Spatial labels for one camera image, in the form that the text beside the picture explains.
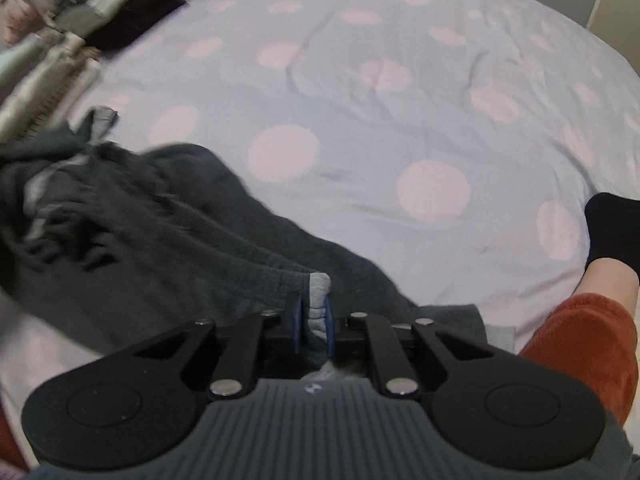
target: bed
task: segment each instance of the bed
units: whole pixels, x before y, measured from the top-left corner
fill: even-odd
[[[475,303],[519,351],[580,279],[588,198],[639,197],[638,99],[619,54],[533,0],[188,0],[73,120],[108,105],[126,148],[211,149],[277,214],[418,304]],[[0,316],[19,434],[28,393],[97,356],[8,298]]]

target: metal pin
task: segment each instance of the metal pin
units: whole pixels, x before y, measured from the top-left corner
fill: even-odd
[[[410,395],[417,391],[418,383],[406,377],[396,377],[386,382],[385,388],[392,394]]]
[[[240,393],[242,384],[235,379],[219,379],[209,385],[209,390],[219,397],[229,397]]]

